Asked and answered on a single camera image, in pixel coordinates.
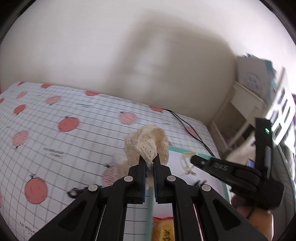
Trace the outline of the person's hand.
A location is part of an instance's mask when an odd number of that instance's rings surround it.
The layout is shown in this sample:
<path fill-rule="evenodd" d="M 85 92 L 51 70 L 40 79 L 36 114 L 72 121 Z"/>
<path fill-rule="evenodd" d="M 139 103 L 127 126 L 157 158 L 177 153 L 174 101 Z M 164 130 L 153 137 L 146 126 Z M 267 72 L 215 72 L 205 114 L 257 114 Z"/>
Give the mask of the person's hand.
<path fill-rule="evenodd" d="M 236 210 L 247 218 L 268 240 L 272 240 L 274 235 L 274 218 L 270 211 L 247 206 L 237 207 Z"/>

